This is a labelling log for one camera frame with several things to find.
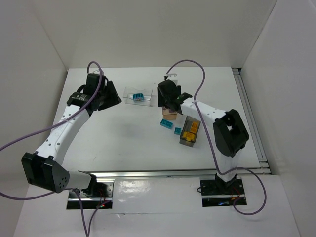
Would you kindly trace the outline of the teal long lego brick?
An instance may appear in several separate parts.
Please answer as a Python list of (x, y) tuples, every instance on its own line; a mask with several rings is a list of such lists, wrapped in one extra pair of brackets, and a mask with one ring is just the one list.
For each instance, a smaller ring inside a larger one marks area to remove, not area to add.
[(173, 123), (165, 119), (161, 120), (160, 125), (167, 129), (171, 129), (173, 127)]

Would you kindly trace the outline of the teal rounded lego brick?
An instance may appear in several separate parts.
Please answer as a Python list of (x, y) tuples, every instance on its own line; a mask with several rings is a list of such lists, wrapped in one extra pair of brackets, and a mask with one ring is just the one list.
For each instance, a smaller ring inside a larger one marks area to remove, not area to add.
[(134, 93), (132, 95), (132, 99), (134, 102), (141, 102), (144, 100), (144, 94), (143, 93)]

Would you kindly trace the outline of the teal small lego brick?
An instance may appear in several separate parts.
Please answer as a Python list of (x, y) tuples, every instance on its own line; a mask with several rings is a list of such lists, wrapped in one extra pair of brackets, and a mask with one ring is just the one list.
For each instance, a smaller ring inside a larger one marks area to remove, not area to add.
[(181, 128), (176, 127), (175, 130), (174, 130), (174, 134), (180, 135), (181, 134)]

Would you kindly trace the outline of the smoky grey transparent container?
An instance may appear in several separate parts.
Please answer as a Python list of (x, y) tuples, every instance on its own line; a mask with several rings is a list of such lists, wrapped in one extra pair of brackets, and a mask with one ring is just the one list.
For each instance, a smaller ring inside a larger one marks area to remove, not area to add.
[(200, 128), (201, 122), (193, 117), (187, 116), (180, 134), (179, 143), (188, 147), (193, 147)]

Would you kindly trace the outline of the yellow long lego brick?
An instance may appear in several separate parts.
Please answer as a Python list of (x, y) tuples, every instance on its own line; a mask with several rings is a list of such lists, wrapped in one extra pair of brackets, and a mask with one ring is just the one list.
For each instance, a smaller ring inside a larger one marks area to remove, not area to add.
[(192, 134), (190, 132), (184, 132), (181, 136), (181, 138), (185, 141), (194, 142), (195, 140), (195, 134)]

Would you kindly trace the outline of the yellow rounded lego brick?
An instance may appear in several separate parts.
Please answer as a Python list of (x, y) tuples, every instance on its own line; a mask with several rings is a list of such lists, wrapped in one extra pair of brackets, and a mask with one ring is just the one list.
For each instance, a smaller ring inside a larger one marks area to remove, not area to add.
[(199, 122), (193, 121), (190, 127), (190, 133), (196, 134), (199, 129)]

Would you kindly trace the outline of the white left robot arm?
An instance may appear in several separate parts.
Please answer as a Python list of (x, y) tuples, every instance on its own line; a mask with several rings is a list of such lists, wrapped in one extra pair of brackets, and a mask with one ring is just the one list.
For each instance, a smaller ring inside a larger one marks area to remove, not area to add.
[(81, 127), (94, 111), (101, 111), (121, 103), (114, 84), (106, 76), (90, 73), (82, 85), (68, 99), (60, 125), (34, 153), (25, 153), (22, 166), (29, 184), (60, 193), (65, 189), (83, 190), (93, 195), (102, 185), (95, 175), (85, 172), (69, 172), (63, 166), (68, 148)]

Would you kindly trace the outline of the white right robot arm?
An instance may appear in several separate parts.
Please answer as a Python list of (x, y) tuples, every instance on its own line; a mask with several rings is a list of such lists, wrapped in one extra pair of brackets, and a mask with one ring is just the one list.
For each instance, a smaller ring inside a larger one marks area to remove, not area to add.
[(237, 168), (249, 134), (238, 111), (224, 111), (196, 100), (171, 80), (158, 84), (158, 105), (199, 120), (206, 132), (217, 169), (215, 182), (219, 189), (230, 188), (237, 178)]

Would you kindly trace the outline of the amber transparent container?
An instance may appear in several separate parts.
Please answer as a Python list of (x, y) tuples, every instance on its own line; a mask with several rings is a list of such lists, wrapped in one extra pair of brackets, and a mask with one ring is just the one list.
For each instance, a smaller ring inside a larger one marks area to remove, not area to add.
[(170, 108), (162, 107), (162, 118), (164, 120), (176, 120), (177, 112), (172, 111)]

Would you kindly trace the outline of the clear transparent container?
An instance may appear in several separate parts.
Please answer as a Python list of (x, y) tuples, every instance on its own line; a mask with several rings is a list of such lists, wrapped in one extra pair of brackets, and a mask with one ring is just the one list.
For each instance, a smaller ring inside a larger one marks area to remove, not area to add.
[(151, 89), (138, 90), (133, 87), (126, 87), (123, 99), (126, 104), (151, 107), (153, 91)]

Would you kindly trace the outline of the front aluminium rail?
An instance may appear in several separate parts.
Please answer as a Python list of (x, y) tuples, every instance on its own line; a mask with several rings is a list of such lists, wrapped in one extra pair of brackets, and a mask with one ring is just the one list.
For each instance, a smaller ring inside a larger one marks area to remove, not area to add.
[(150, 171), (107, 171), (90, 172), (97, 178), (179, 178), (179, 177), (206, 177), (216, 174), (214, 169), (194, 169), (194, 170), (150, 170)]

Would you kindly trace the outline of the aluminium frame rail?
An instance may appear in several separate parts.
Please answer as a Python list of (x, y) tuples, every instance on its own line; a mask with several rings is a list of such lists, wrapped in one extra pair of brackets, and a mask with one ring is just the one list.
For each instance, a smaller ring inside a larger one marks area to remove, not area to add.
[(262, 145), (262, 141), (258, 132), (258, 128), (256, 126), (256, 122), (254, 119), (254, 115), (250, 106), (250, 102), (244, 87), (244, 83), (242, 81), (242, 77), (241, 77), (241, 68), (232, 68), (232, 72), (237, 84), (237, 88), (238, 88), (238, 92), (241, 98), (241, 102), (245, 111), (245, 116), (247, 118), (247, 122), (249, 125), (249, 131), (254, 143), (254, 147), (255, 147), (255, 151), (258, 157), (258, 161), (260, 164), (260, 168), (261, 171), (259, 171), (259, 174), (265, 175), (265, 174), (272, 174), (271, 170), (270, 170), (270, 166)]

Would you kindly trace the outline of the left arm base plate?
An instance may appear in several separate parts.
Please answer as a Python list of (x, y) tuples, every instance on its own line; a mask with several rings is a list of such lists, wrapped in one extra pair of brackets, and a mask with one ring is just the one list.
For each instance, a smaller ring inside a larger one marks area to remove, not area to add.
[[(100, 209), (113, 208), (114, 180), (105, 180), (98, 182), (96, 188), (93, 188), (91, 194), (80, 190), (79, 196), (83, 209), (95, 209), (100, 205)], [(74, 191), (69, 191), (67, 199), (67, 210), (79, 210), (79, 198)]]

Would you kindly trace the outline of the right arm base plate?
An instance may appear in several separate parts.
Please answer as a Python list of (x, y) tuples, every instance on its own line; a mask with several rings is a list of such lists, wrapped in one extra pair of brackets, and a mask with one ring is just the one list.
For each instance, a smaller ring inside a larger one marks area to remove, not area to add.
[(222, 207), (235, 205), (247, 205), (243, 182), (236, 179), (234, 183), (221, 190), (215, 179), (200, 180), (197, 192), (201, 194), (202, 207)]

